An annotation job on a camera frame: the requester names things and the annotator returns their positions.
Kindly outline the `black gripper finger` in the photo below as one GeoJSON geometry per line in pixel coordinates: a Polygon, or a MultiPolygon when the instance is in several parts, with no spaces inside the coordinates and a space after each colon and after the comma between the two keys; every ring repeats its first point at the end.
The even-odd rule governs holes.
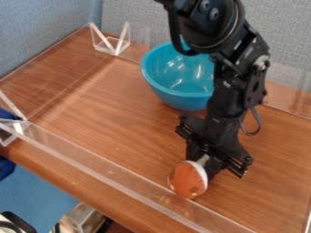
{"type": "Polygon", "coordinates": [[[223,169],[223,161],[219,158],[213,157],[207,161],[205,169],[209,175],[209,180],[213,180],[214,177],[221,173],[223,169]]]}
{"type": "Polygon", "coordinates": [[[205,155],[202,145],[197,141],[189,141],[186,143],[186,159],[198,161],[205,155]]]}

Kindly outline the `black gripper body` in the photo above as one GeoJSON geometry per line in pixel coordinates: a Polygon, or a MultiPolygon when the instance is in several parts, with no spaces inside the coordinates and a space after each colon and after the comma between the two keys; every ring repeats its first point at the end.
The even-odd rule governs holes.
{"type": "Polygon", "coordinates": [[[201,118],[186,114],[181,114],[179,119],[175,132],[186,143],[197,141],[205,154],[223,161],[223,169],[243,178],[254,159],[238,139],[239,119],[214,116],[201,118]]]}

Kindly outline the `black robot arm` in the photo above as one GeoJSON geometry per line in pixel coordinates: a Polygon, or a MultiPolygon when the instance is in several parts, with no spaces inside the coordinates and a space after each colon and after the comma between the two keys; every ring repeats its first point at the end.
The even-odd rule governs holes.
{"type": "MultiPolygon", "coordinates": [[[[206,158],[203,171],[214,177],[225,169],[238,177],[247,173],[253,156],[238,134],[243,120],[267,96],[265,80],[270,47],[246,19],[242,0],[155,0],[167,13],[170,38],[186,56],[210,55],[214,91],[207,114],[181,115],[177,133],[186,139],[186,159],[206,158]]],[[[257,131],[246,132],[253,137],[257,131]]]]}

